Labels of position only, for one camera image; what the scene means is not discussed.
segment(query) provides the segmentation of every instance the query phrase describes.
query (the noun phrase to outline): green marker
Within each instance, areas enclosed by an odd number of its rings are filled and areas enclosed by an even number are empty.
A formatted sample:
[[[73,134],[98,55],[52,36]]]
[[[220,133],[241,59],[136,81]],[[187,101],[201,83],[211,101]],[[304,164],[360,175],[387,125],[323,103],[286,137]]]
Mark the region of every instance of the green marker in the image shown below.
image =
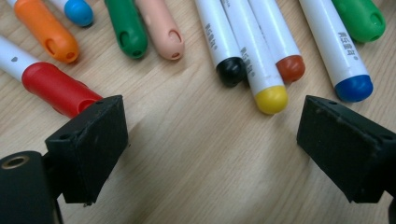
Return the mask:
[[[358,42],[377,40],[386,22],[371,0],[332,0],[349,35]]]
[[[105,0],[122,51],[131,58],[141,58],[148,47],[145,26],[132,0]]]

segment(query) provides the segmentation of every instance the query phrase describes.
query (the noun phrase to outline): orange marker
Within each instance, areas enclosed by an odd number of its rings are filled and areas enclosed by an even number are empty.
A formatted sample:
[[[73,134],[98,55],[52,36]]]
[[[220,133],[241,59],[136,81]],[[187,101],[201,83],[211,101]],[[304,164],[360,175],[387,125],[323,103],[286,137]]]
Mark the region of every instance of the orange marker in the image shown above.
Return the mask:
[[[78,54],[76,39],[52,15],[41,0],[7,0],[18,19],[25,24],[46,52],[54,59],[73,62]]]

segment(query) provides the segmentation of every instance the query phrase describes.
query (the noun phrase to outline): table surface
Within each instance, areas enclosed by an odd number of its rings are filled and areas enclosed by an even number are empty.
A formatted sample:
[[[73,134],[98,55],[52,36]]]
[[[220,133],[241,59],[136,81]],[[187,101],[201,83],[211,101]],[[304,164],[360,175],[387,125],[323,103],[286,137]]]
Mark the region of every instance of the table surface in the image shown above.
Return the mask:
[[[349,203],[297,145],[307,94],[339,102],[298,1],[277,0],[304,57],[306,71],[287,85],[288,107],[268,116],[247,83],[222,85],[211,62],[194,1],[166,0],[186,50],[178,61],[157,54],[125,56],[104,1],[89,0],[94,25],[80,28],[49,6],[76,37],[75,63],[53,60],[0,2],[0,35],[103,96],[123,95],[130,146],[92,206],[58,199],[65,223],[388,223],[391,196]],[[387,31],[357,48],[375,85],[365,101],[344,104],[396,132],[396,3],[375,0]],[[64,117],[0,72],[0,158],[47,149]]]

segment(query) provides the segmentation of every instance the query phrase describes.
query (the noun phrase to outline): black marker cap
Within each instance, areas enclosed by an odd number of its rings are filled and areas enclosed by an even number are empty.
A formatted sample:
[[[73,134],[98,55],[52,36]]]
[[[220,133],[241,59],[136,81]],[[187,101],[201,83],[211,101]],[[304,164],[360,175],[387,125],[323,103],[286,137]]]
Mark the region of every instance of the black marker cap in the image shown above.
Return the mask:
[[[220,80],[227,87],[234,87],[247,76],[244,61],[238,57],[228,58],[216,66]]]

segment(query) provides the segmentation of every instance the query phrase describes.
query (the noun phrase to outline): orange marker cap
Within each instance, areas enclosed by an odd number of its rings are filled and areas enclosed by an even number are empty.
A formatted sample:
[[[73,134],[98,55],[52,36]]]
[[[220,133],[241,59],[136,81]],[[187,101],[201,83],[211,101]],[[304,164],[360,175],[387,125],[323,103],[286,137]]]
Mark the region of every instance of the orange marker cap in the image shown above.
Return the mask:
[[[14,11],[52,58],[63,63],[71,63],[77,58],[76,39],[41,0],[18,0]]]
[[[297,81],[305,72],[303,57],[291,55],[276,63],[277,70],[285,83]]]

